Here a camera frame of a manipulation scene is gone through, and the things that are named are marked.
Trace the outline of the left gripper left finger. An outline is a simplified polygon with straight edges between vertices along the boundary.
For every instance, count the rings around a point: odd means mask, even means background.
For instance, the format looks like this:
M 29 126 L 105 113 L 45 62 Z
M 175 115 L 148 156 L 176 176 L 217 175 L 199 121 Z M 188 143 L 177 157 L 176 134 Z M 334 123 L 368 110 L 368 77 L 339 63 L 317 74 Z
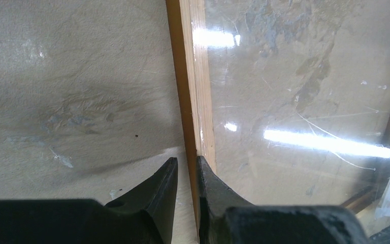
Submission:
M 102 205 L 93 199 L 0 200 L 0 243 L 171 243 L 178 161 Z

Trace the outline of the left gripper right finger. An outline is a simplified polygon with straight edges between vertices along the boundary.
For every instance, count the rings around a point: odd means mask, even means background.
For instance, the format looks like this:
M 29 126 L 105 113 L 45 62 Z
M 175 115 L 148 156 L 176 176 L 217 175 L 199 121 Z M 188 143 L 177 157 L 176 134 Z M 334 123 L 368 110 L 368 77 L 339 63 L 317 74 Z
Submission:
M 331 205 L 254 205 L 197 157 L 200 243 L 368 243 L 355 215 Z

